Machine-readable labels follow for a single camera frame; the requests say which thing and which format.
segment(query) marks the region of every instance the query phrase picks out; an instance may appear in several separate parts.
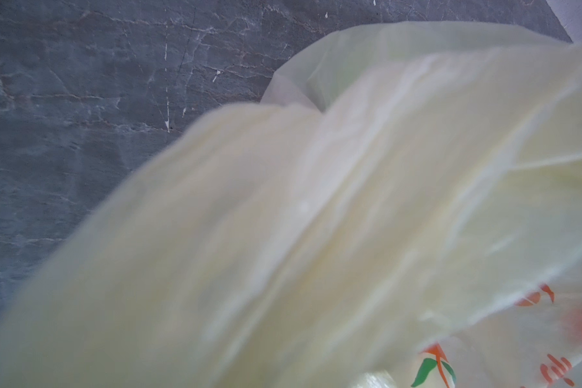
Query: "marble countertop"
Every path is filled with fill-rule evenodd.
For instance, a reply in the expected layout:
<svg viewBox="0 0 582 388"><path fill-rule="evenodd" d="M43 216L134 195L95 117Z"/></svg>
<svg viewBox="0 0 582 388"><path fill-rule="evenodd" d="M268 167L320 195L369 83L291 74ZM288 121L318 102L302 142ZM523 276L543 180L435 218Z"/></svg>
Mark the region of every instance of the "marble countertop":
<svg viewBox="0 0 582 388"><path fill-rule="evenodd" d="M0 0L0 311L195 118L359 24L475 20L568 35L545 0Z"/></svg>

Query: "plastic bag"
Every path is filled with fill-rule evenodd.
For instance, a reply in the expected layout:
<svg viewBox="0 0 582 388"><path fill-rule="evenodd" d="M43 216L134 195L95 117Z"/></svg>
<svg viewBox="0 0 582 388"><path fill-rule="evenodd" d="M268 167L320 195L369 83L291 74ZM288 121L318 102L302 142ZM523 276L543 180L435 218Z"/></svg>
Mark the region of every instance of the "plastic bag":
<svg viewBox="0 0 582 388"><path fill-rule="evenodd" d="M437 340L582 263L582 45L478 48L203 117L20 291L0 387L454 383Z"/></svg>

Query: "green leaf print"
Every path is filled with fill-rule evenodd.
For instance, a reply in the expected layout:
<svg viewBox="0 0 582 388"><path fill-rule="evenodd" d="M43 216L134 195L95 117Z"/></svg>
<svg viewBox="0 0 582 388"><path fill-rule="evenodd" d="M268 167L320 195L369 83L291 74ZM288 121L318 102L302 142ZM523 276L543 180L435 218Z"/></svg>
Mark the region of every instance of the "green leaf print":
<svg viewBox="0 0 582 388"><path fill-rule="evenodd" d="M452 377L453 384L457 384L457 377L455 377L455 371L452 370L452 367L444 361L442 361L442 365L444 365L444 368L446 368L448 373L450 373L450 376Z"/></svg>
<svg viewBox="0 0 582 388"><path fill-rule="evenodd" d="M437 361L433 358L425 358L423 363L420 365L418 369L418 373L416 374L416 379L414 383L411 384L411 387L418 387L420 384L423 384L425 380L427 380L427 375L429 372L433 370L437 366Z"/></svg>

